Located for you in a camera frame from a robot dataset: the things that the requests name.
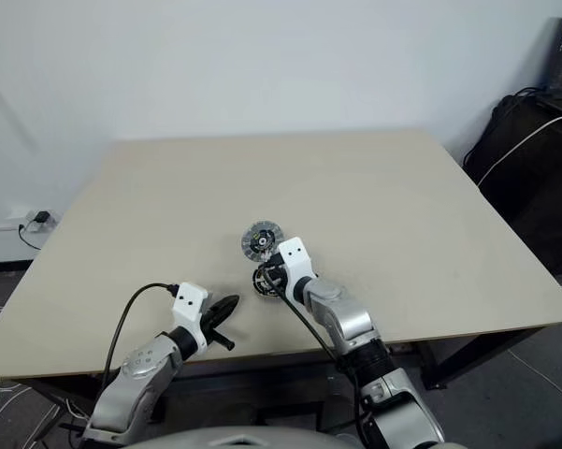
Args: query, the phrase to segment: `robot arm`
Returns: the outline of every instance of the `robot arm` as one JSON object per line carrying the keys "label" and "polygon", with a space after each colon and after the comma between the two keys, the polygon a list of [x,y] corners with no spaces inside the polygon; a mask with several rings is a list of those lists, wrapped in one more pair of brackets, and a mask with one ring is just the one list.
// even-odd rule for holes
{"label": "robot arm", "polygon": [[175,329],[158,335],[135,349],[95,404],[83,440],[98,444],[128,445],[141,435],[156,400],[180,372],[191,355],[202,354],[212,341],[229,351],[235,344],[216,332],[238,304],[238,297],[226,297],[202,313],[208,291],[188,282],[180,285],[172,311]]}
{"label": "robot arm", "polygon": [[278,245],[266,267],[280,268],[290,301],[302,304],[328,332],[365,412],[363,430],[369,447],[412,449],[444,442],[439,423],[404,369],[396,369],[366,309],[347,290],[320,279],[300,238]]}

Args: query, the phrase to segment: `white wall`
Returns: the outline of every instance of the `white wall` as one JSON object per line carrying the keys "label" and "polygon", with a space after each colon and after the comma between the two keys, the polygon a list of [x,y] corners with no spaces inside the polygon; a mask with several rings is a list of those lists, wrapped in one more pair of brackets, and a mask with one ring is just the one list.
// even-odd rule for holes
{"label": "white wall", "polygon": [[[562,0],[0,0],[0,224],[116,138],[421,126],[460,159],[539,80]],[[26,258],[0,232],[0,260]]]}

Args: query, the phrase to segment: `table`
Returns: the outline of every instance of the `table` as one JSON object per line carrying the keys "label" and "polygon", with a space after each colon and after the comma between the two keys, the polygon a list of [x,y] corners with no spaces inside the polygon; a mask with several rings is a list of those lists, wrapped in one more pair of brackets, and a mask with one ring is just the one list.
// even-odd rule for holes
{"label": "table", "polygon": [[[1,313],[0,377],[100,371],[124,304],[148,282],[240,294],[220,328],[235,350],[213,344],[201,359],[315,349],[283,304],[252,289],[255,264],[239,242],[259,219],[301,237],[316,272],[346,285],[387,342],[500,332],[471,347],[473,360],[431,367],[428,385],[519,338],[517,329],[562,322],[557,282],[422,131],[128,141]],[[156,290],[136,302],[113,368],[170,329],[171,301]]]}

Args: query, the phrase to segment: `beige tabletop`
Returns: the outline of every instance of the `beige tabletop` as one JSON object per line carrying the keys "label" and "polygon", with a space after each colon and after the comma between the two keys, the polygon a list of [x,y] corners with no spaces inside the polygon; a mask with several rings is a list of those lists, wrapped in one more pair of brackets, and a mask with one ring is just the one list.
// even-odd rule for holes
{"label": "beige tabletop", "polygon": [[[0,377],[99,371],[122,309],[148,282],[240,294],[203,359],[303,352],[316,341],[252,289],[240,237],[259,219],[299,236],[385,341],[562,322],[562,289],[421,131],[122,142],[79,196],[0,315]],[[146,292],[113,367],[169,330],[172,298]]]}

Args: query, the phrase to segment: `floor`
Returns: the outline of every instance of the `floor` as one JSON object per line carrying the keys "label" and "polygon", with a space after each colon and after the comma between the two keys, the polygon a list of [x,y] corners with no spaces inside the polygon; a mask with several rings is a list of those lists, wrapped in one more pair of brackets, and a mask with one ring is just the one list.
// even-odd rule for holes
{"label": "floor", "polygon": [[[0,305],[7,301],[21,276],[20,272],[0,273]],[[450,442],[469,449],[562,449],[562,393],[514,357],[517,355],[562,389],[562,325],[538,332],[514,346],[512,352],[513,355],[498,355],[440,391],[426,392],[418,381],[418,370],[408,368]],[[30,448],[31,442],[25,442],[50,410],[51,404],[39,394],[22,391],[23,387],[18,387],[0,394],[0,408],[13,398],[0,413],[0,448]],[[237,404],[269,406],[279,398],[312,400],[337,392],[349,392],[340,376],[331,382],[321,378],[266,391],[235,388],[188,393],[169,402],[165,422],[150,427],[147,435],[216,425],[229,416],[238,419],[238,411],[245,405]],[[332,413],[326,417],[330,422],[350,417],[349,408],[337,408]],[[272,424],[311,427],[313,418],[284,419]],[[57,427],[44,439],[45,446],[35,447],[67,447],[67,437],[68,432]],[[72,442],[77,447],[74,436]]]}

